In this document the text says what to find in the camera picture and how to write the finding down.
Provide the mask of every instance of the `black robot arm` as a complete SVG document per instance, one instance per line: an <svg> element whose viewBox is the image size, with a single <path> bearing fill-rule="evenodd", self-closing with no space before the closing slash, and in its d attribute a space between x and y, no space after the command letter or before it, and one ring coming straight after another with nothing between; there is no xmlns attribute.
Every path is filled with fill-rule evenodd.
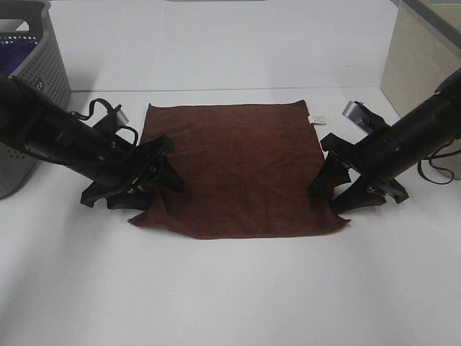
<svg viewBox="0 0 461 346"><path fill-rule="evenodd" d="M401 203L408 194L394 178L461 137L461 68L440 84L433 96L392 126L358 102L350 102L343 114L368 136L351 144L330 133L321 141L328 156L308 187L308 197L316 198L351 182L352 168L360 177L332 201L334 211L382 205L385 195Z"/></svg>
<svg viewBox="0 0 461 346"><path fill-rule="evenodd" d="M90 127L81 120L91 117L96 103L106 108L107 115ZM184 181L166 156L174 152L173 141L161 136L136 146L138 134L126 126L120 108L96 99L88 116L65 112L21 81L0 76L0 141L93 180L82 193L84 205L92 207L105 198L109 209L145 210L152 196L142 189L142 182L181 192ZM121 129L134 133L132 143L116 134Z"/></svg>

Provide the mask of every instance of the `purple cloth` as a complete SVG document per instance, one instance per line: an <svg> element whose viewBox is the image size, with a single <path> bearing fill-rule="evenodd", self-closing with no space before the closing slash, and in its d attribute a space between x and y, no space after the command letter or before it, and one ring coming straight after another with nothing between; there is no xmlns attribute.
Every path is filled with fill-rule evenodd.
<svg viewBox="0 0 461 346"><path fill-rule="evenodd" d="M12 74L35 46L34 42L23 39L15 40L13 43L0 44L0 74L4 76Z"/></svg>

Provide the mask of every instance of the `basket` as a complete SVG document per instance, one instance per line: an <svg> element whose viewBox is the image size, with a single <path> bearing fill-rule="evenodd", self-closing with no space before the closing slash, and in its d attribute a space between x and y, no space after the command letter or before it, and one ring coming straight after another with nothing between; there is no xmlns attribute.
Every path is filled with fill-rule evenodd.
<svg viewBox="0 0 461 346"><path fill-rule="evenodd" d="M26 32L0 32L0 44L25 39L36 44L10 76L36 88L59 107L66 109L70 96L66 70L56 41L47 0L0 1L0 19L20 19ZM37 160L0 143L0 198L14 192L26 179Z"/></svg>

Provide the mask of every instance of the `white table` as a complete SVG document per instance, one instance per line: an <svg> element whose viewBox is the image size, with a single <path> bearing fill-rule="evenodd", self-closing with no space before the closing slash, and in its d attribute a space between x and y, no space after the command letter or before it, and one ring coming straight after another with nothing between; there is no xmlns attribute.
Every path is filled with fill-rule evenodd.
<svg viewBox="0 0 461 346"><path fill-rule="evenodd" d="M305 99L326 117L319 138L354 143L347 101L398 119L378 87L395 19L386 2L54 1L52 17L73 88L125 90L73 94L70 109L103 97L141 130L149 102ZM41 164L0 200L0 344L457 345L461 185L414 168L398 181L409 200L345 213L334 235L199 241L79 205L90 181Z"/></svg>

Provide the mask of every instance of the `brown towel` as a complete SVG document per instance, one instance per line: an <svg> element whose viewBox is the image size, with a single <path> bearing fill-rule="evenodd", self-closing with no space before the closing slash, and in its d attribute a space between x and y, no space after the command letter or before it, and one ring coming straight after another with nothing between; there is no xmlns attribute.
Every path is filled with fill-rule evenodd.
<svg viewBox="0 0 461 346"><path fill-rule="evenodd" d="M309 200L306 187L324 157L304 101L289 105L149 105L142 141L163 134L187 191L154 192L149 210L130 222L200 239L314 236L347 221L329 197Z"/></svg>

